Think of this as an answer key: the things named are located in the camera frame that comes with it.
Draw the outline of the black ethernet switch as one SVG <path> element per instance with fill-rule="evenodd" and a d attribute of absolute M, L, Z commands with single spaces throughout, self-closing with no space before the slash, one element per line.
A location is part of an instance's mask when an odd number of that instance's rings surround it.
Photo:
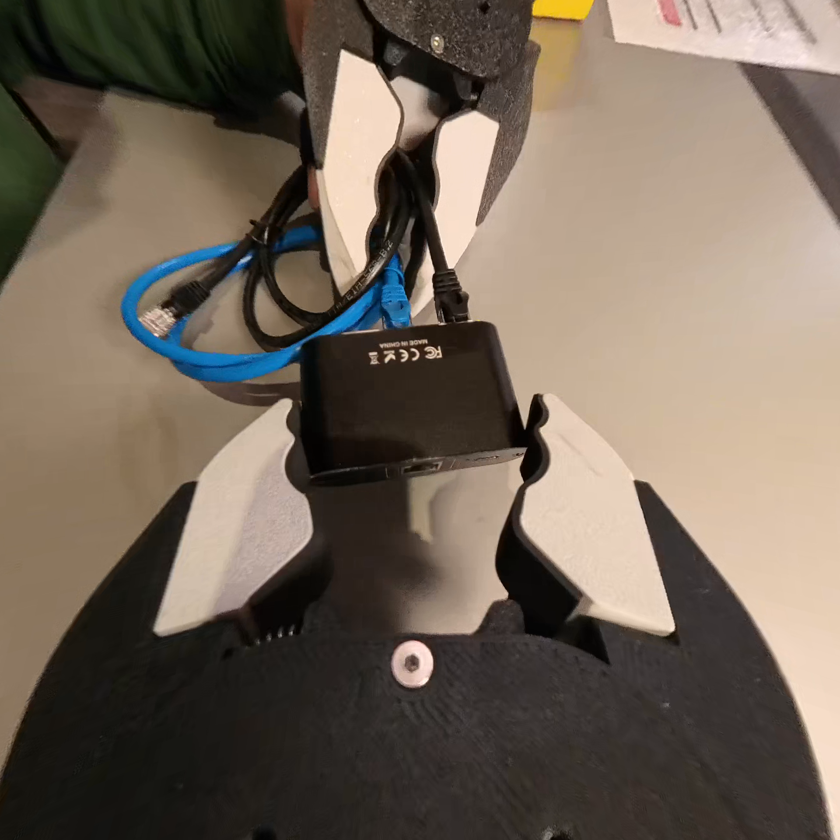
<path fill-rule="evenodd" d="M 347 332 L 301 348 L 312 484 L 351 486 L 518 459 L 526 429 L 485 321 Z"/>

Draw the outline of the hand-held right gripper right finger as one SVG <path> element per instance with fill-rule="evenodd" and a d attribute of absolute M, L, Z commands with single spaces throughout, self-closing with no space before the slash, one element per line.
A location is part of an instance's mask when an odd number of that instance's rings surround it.
<path fill-rule="evenodd" d="M 529 633 L 601 621 L 656 637 L 676 630 L 635 479 L 559 397 L 537 394 L 496 568 Z"/>

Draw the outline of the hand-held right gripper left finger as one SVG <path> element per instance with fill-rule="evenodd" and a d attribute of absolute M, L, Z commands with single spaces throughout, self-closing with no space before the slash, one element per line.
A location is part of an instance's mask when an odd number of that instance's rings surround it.
<path fill-rule="evenodd" d="M 157 637 L 228 618 L 251 638 L 301 630 L 329 561 L 288 469 L 295 412 L 292 400 L 279 400 L 200 473 L 154 619 Z"/>

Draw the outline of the laminated paper sheet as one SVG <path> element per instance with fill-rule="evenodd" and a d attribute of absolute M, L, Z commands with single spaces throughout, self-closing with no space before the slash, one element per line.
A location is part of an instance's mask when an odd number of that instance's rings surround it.
<path fill-rule="evenodd" d="M 619 44 L 839 74 L 838 1 L 608 1 Z"/>

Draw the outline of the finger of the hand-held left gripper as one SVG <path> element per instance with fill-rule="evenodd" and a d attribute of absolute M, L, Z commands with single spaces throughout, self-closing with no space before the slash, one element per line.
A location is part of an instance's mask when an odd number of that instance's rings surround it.
<path fill-rule="evenodd" d="M 340 295 L 368 263 L 380 209 L 378 181 L 402 128 L 402 105 L 380 68 L 340 52 L 327 142 L 316 174 L 326 253 Z"/>
<path fill-rule="evenodd" d="M 446 113 L 441 94 L 406 77 L 392 89 L 402 108 L 399 147 L 412 157 L 434 210 L 447 267 L 473 238 L 497 141 L 497 121 L 476 109 Z"/>

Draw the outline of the yellow plastic bin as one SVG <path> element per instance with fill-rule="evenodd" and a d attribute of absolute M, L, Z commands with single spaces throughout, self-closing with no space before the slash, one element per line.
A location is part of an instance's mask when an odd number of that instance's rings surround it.
<path fill-rule="evenodd" d="M 593 4 L 593 0 L 536 0 L 532 2 L 532 17 L 582 22 L 588 17 Z"/>

